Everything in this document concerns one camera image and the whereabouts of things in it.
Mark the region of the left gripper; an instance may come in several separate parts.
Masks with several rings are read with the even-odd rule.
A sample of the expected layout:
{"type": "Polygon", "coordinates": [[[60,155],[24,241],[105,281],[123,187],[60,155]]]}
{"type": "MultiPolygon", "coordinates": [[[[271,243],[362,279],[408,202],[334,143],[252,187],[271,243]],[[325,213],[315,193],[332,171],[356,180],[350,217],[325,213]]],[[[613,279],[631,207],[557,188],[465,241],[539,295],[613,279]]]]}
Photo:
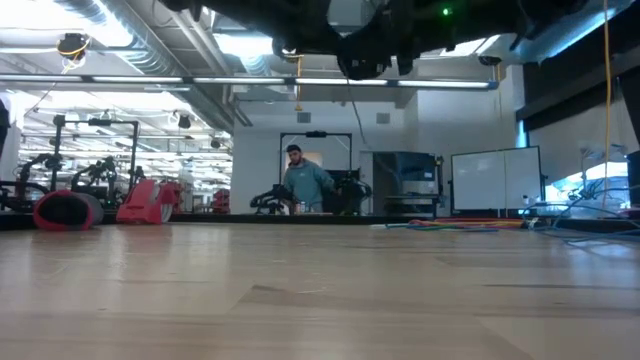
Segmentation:
{"type": "Polygon", "coordinates": [[[199,0],[274,41],[273,51],[335,55],[343,39],[328,21],[331,0],[199,0]]]}

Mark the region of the whiteboard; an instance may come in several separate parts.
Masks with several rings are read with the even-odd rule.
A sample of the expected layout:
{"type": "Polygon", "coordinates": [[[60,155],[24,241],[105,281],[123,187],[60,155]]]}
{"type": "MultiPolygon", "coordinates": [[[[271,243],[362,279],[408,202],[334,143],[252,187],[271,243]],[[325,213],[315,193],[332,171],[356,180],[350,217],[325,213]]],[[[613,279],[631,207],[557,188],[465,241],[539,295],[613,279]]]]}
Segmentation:
{"type": "Polygon", "coordinates": [[[451,210],[520,210],[542,200],[538,146],[451,156],[451,210]]]}

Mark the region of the black equipment cabinet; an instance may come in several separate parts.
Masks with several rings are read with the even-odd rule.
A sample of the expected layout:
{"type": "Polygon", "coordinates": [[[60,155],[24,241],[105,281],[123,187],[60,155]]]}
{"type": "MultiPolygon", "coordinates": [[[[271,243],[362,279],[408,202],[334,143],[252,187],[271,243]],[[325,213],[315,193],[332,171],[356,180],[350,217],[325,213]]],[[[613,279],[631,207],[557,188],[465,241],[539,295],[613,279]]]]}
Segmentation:
{"type": "Polygon", "coordinates": [[[418,152],[372,154],[372,214],[436,218],[443,202],[441,156],[418,152]]]}

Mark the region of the person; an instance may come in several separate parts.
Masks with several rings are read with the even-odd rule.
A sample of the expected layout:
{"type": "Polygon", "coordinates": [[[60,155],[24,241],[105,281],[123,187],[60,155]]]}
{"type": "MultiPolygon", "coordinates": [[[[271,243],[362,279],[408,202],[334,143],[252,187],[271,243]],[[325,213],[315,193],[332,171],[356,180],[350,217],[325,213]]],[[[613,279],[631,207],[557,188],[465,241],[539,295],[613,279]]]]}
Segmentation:
{"type": "Polygon", "coordinates": [[[315,162],[308,160],[298,145],[286,148],[289,164],[283,185],[299,202],[304,202],[311,212],[322,213],[323,192],[335,191],[335,182],[330,174],[315,162]]]}

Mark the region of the black aluminium table frame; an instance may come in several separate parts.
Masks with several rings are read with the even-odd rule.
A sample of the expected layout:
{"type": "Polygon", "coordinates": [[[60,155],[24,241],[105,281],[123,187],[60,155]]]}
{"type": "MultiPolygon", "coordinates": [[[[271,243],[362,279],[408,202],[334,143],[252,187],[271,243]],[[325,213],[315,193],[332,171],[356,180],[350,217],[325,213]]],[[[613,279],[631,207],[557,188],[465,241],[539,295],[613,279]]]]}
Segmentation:
{"type": "MultiPolygon", "coordinates": [[[[230,214],[187,214],[180,213],[170,217],[169,224],[296,224],[296,225],[382,225],[408,223],[413,217],[384,216],[337,216],[337,215],[230,215],[230,214]]],[[[636,226],[628,219],[560,219],[559,228],[584,232],[614,233],[634,230],[636,226]]],[[[31,214],[0,213],[0,231],[32,230],[36,225],[31,214]]]]}

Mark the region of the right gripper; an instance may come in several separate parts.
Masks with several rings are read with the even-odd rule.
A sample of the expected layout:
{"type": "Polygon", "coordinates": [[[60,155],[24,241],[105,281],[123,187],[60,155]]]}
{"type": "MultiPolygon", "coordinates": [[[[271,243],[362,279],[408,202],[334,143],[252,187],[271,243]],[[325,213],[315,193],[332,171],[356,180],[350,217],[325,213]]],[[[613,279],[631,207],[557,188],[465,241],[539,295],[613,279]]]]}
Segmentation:
{"type": "Polygon", "coordinates": [[[449,29],[448,0],[385,0],[363,27],[339,41],[337,63],[350,80],[377,78],[393,64],[407,75],[431,50],[428,37],[449,29]]]}

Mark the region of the long ceiling light bar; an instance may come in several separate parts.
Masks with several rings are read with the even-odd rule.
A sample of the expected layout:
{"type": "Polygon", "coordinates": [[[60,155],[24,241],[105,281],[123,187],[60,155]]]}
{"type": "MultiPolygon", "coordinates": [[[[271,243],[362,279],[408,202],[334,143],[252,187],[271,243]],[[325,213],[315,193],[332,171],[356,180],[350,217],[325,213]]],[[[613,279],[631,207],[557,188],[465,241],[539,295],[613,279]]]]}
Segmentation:
{"type": "Polygon", "coordinates": [[[495,81],[455,80],[349,80],[309,77],[195,77],[195,76],[107,76],[0,73],[0,82],[161,84],[161,85],[258,85],[258,86],[356,86],[439,90],[495,90],[495,81]]]}

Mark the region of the red workshop equipment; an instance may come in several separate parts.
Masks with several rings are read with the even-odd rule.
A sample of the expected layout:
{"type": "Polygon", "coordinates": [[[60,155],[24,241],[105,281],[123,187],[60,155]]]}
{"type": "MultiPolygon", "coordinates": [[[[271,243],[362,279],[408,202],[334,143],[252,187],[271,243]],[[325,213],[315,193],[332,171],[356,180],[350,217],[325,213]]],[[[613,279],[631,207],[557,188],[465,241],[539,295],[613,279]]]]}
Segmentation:
{"type": "Polygon", "coordinates": [[[216,191],[212,198],[211,208],[216,214],[229,214],[230,191],[228,189],[220,189],[216,191]]]}

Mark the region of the silver ventilation duct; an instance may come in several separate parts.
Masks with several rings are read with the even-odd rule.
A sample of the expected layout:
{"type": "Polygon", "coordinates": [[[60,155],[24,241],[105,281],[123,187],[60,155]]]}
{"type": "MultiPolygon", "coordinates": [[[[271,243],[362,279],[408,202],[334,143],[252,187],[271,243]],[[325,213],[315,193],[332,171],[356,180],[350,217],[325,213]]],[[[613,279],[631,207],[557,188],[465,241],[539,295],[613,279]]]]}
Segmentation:
{"type": "MultiPolygon", "coordinates": [[[[143,75],[179,78],[189,75],[186,68],[126,0],[53,1],[92,25],[107,25],[111,19],[117,25],[123,25],[133,40],[119,56],[143,75]]],[[[224,105],[201,87],[191,85],[189,91],[178,93],[177,97],[190,105],[195,114],[211,127],[232,133],[237,124],[245,127],[253,125],[240,109],[224,105]]]]}

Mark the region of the red tape dispenser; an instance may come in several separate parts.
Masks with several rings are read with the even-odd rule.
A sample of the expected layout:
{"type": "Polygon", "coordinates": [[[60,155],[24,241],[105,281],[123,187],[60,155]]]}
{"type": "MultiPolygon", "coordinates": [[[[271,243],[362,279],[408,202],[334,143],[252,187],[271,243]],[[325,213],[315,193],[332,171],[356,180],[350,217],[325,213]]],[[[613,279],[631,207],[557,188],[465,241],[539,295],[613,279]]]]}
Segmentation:
{"type": "Polygon", "coordinates": [[[141,180],[119,207],[116,221],[124,224],[162,225],[177,204],[177,183],[141,180]]]}

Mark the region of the grey tube with red rim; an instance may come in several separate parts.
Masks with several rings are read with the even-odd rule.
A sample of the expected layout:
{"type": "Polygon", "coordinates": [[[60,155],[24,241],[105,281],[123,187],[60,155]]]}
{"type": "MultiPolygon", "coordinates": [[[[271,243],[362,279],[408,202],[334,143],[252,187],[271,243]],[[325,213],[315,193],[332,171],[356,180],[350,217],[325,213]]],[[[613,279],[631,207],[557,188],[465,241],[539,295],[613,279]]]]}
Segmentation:
{"type": "Polygon", "coordinates": [[[47,193],[34,207],[33,220],[47,231],[85,231],[100,225],[104,209],[97,198],[70,190],[47,193]]]}

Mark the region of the clear plastic bin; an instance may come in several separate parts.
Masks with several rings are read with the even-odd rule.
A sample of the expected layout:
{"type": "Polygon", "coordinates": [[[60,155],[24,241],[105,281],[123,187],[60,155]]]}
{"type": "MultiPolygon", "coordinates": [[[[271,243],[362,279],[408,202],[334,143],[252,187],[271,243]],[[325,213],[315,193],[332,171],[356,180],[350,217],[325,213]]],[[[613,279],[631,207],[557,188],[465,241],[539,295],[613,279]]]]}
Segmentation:
{"type": "Polygon", "coordinates": [[[629,205],[621,199],[566,200],[550,204],[548,210],[553,216],[574,219],[621,218],[625,217],[629,205]]]}

